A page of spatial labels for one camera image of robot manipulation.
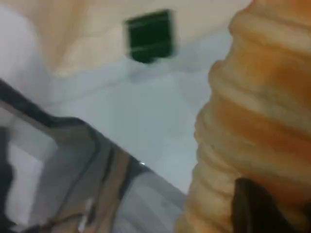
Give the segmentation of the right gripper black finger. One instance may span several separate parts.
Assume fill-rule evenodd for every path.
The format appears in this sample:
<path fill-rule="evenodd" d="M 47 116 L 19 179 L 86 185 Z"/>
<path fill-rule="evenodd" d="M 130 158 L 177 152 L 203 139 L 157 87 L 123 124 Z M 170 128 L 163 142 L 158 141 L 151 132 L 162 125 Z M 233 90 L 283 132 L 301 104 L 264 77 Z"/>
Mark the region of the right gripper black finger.
<path fill-rule="evenodd" d="M 231 222 L 235 233 L 295 233 L 268 191 L 254 181 L 235 181 Z"/>

